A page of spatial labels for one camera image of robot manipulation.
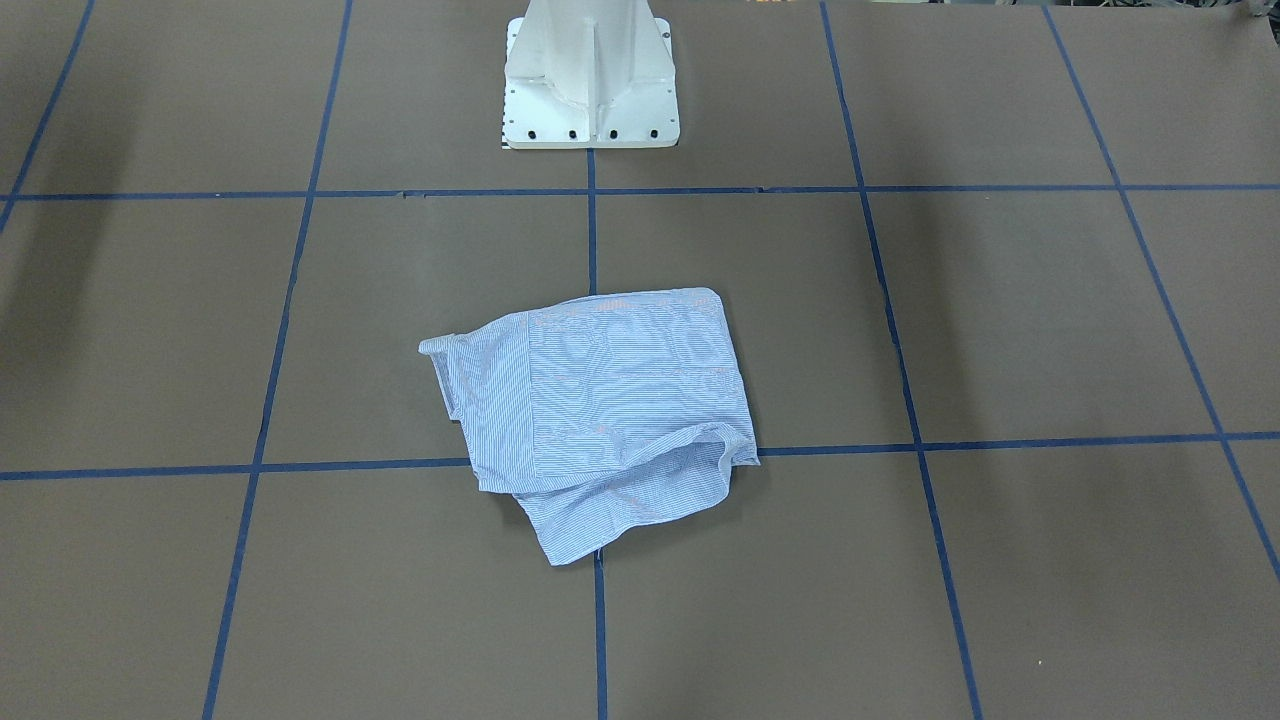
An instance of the grid line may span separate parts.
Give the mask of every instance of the grid line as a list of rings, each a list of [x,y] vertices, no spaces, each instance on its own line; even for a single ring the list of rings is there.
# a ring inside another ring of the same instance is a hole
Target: grid line
[[[876,220],[872,217],[870,196],[867,192],[867,182],[863,176],[863,164],[858,154],[858,138],[854,135],[852,114],[849,110],[849,100],[845,97],[845,81],[840,72],[840,58],[836,54],[836,40],[831,32],[831,17],[827,13],[827,3],[818,4],[822,13],[823,33],[827,38],[827,54],[831,56],[831,72],[836,82],[836,95],[840,100],[840,111],[845,120],[845,135],[849,142],[849,155],[854,165],[854,177],[858,181],[858,199],[861,202],[863,219],[867,222],[867,240],[870,243],[872,260],[876,264],[876,279],[879,283],[881,293],[884,297],[884,322],[888,325],[890,340],[893,342],[893,352],[897,355],[897,369],[902,382],[902,401],[906,406],[906,419],[911,427],[911,442],[915,452],[915,461],[920,470],[920,484],[924,489],[924,501],[929,510],[929,524],[933,527],[933,543],[938,553],[938,566],[942,571],[942,584],[947,594],[947,606],[951,611],[951,625],[955,632],[956,650],[960,653],[960,665],[964,670],[965,688],[969,693],[969,707],[974,720],[982,720],[982,701],[978,696],[978,682],[974,676],[973,662],[969,657],[969,641],[964,632],[964,618],[960,612],[960,601],[956,596],[955,580],[951,575],[951,560],[947,555],[946,536],[942,532],[942,519],[938,515],[937,498],[933,495],[933,480],[929,477],[929,460],[924,452],[924,442],[920,437],[920,424],[915,414],[915,401],[911,398],[911,379],[906,372],[906,356],[902,354],[902,342],[897,332],[897,320],[893,316],[893,299],[890,293],[888,277],[884,274],[884,261],[881,256],[879,240],[876,234]]]
[[[595,149],[586,149],[586,277],[588,295],[598,292],[596,268],[596,218],[595,199]],[[595,551],[591,559],[591,568],[595,588],[595,716],[598,720],[609,717],[609,662],[605,639],[608,628],[605,623],[605,597],[604,597],[604,548]]]
[[[333,72],[329,77],[329,91],[325,96],[324,114],[320,118],[320,132],[316,137],[315,156],[311,160],[311,177],[307,183],[306,202],[302,208],[302,219],[298,222],[298,238],[293,249],[293,264],[289,268],[289,282],[284,291],[284,307],[280,310],[280,325],[275,338],[275,354],[271,359],[271,374],[266,382],[266,397],[262,401],[262,423],[259,428],[257,443],[253,448],[253,465],[260,466],[266,452],[266,437],[271,427],[271,411],[275,405],[275,388],[280,378],[280,366],[284,360],[284,342],[289,332],[289,311],[293,304],[293,290],[298,282],[298,268],[302,263],[302,251],[306,249],[307,229],[311,224],[311,210],[315,208],[316,186],[320,183],[320,165],[324,163],[324,146],[329,135],[329,119],[333,114],[333,102],[338,95],[338,78],[342,73],[343,53],[347,47],[347,31],[351,28],[352,0],[343,3],[342,26],[338,29],[338,47],[334,51]],[[205,692],[204,720],[212,720],[214,707],[218,702],[218,685],[221,680],[223,661],[227,656],[227,641],[230,634],[232,614],[236,610],[236,594],[239,589],[241,568],[244,564],[244,548],[248,543],[250,525],[253,520],[253,501],[257,497],[257,483],[260,471],[253,471],[248,477],[244,489],[244,506],[241,511],[239,532],[236,536],[236,552],[232,556],[230,577],[227,580],[227,597],[223,601],[223,615],[218,628],[218,641],[214,647],[214,660],[209,671],[209,687]]]
[[[1138,192],[1265,192],[1280,191],[1280,183],[1184,183],[1120,184]],[[1116,184],[1097,183],[997,183],[997,184],[851,184],[851,186],[723,186],[723,187],[508,187],[508,188],[366,188],[316,190],[312,197],[547,197],[547,196],[643,196],[643,195],[910,195],[923,192],[1114,192]],[[269,200],[305,199],[306,190],[225,190],[186,192],[45,192],[0,195],[6,206],[18,202],[92,202],[160,200]]]
[[[1280,430],[1226,433],[1231,442],[1280,441]],[[1098,436],[1066,438],[1027,438],[923,442],[925,452],[970,452],[980,450],[1044,450],[1053,447],[1111,447],[1144,445],[1193,445],[1217,442],[1216,433],[1149,434],[1149,436]],[[915,443],[868,445],[796,445],[759,448],[760,457],[791,457],[805,455],[884,455],[915,452]],[[412,470],[433,468],[466,468],[467,457],[406,457],[380,460],[315,460],[301,462],[262,462],[227,465],[155,465],[134,468],[70,468],[61,470],[0,470],[0,482],[31,480],[109,480],[120,478],[156,478],[187,475],[260,475],[282,473],[334,473],[366,470]]]
[[[1174,334],[1178,337],[1178,345],[1181,347],[1183,357],[1187,360],[1187,366],[1190,369],[1192,378],[1196,380],[1196,387],[1199,389],[1201,400],[1204,402],[1204,410],[1208,413],[1210,420],[1213,423],[1216,439],[1222,446],[1222,454],[1226,456],[1226,462],[1231,468],[1231,475],[1235,478],[1236,488],[1239,488],[1240,497],[1244,500],[1244,506],[1249,512],[1249,518],[1253,520],[1253,528],[1258,534],[1258,541],[1262,543],[1262,550],[1266,552],[1267,560],[1271,562],[1271,571],[1275,574],[1276,580],[1280,580],[1280,559],[1276,557],[1275,546],[1271,544],[1271,537],[1267,534],[1266,524],[1262,521],[1258,506],[1253,501],[1253,493],[1249,492],[1249,484],[1245,482],[1244,473],[1240,471],[1240,465],[1235,460],[1235,452],[1231,450],[1226,429],[1222,427],[1222,420],[1217,414],[1217,409],[1213,406],[1213,398],[1210,397],[1208,386],[1204,384],[1204,378],[1201,375],[1199,365],[1196,363],[1196,356],[1192,354],[1190,343],[1187,340],[1187,334],[1183,332],[1183,324],[1179,322],[1178,313],[1174,310],[1174,302],[1169,297],[1165,282],[1160,278],[1160,269],[1156,266],[1156,259],[1152,256],[1151,249],[1147,246],[1147,238],[1142,232],[1142,224],[1138,222],[1138,215],[1133,209],[1133,204],[1129,201],[1129,192],[1125,190],[1124,183],[1120,182],[1120,172],[1116,169],[1115,160],[1111,156],[1111,150],[1107,147],[1107,141],[1102,136],[1102,128],[1098,126],[1098,120],[1093,115],[1093,109],[1089,106],[1089,100],[1084,95],[1084,86],[1080,85],[1080,78],[1075,72],[1075,65],[1071,63],[1071,55],[1068,53],[1066,44],[1062,41],[1062,36],[1057,31],[1057,24],[1053,22],[1053,14],[1050,13],[1047,6],[1042,6],[1041,13],[1044,15],[1044,22],[1048,23],[1048,29],[1053,35],[1053,42],[1057,44],[1059,54],[1062,56],[1062,63],[1066,65],[1066,72],[1071,78],[1071,86],[1075,88],[1075,95],[1080,100],[1084,115],[1089,120],[1089,127],[1093,129],[1093,137],[1098,142],[1098,149],[1102,151],[1102,158],[1106,160],[1107,169],[1111,172],[1111,179],[1115,182],[1115,191],[1120,195],[1120,201],[1124,204],[1125,215],[1129,218],[1129,224],[1138,241],[1138,247],[1142,250],[1142,256],[1147,261],[1147,269],[1151,272],[1151,279],[1156,286],[1156,292],[1160,295],[1160,301],[1164,304],[1165,313],[1169,315],[1169,323],[1174,329]]]
[[[76,55],[79,54],[81,44],[84,41],[84,31],[88,29],[88,19],[93,15],[93,3],[95,0],[88,0],[84,4],[84,13],[81,14],[81,22],[76,26],[76,37],[72,38],[72,46],[67,50],[67,60],[63,61],[63,69],[58,73],[58,81],[54,83],[52,92],[49,94],[49,102],[45,104],[45,111],[40,115],[40,122],[36,123],[36,132],[31,136],[31,142],[27,145],[27,154],[22,158],[22,165],[18,168],[18,174],[13,178],[13,190],[5,196],[4,209],[0,209],[0,232],[4,232],[6,224],[9,224],[9,215],[13,214],[14,202],[18,200],[22,192],[22,186],[27,182],[27,173],[31,172],[31,164],[36,160],[36,151],[40,150],[40,141],[45,137],[45,129],[49,128],[49,119],[54,117],[54,108],[58,105],[58,99],[63,95],[63,87],[67,86],[67,78],[72,74],[72,65],[76,64]]]

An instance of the blue striped shirt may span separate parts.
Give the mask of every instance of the blue striped shirt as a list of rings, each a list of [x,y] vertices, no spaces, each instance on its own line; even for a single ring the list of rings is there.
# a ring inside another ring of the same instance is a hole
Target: blue striped shirt
[[[721,299],[607,295],[425,340],[485,492],[511,493],[552,565],[718,503],[759,465]]]

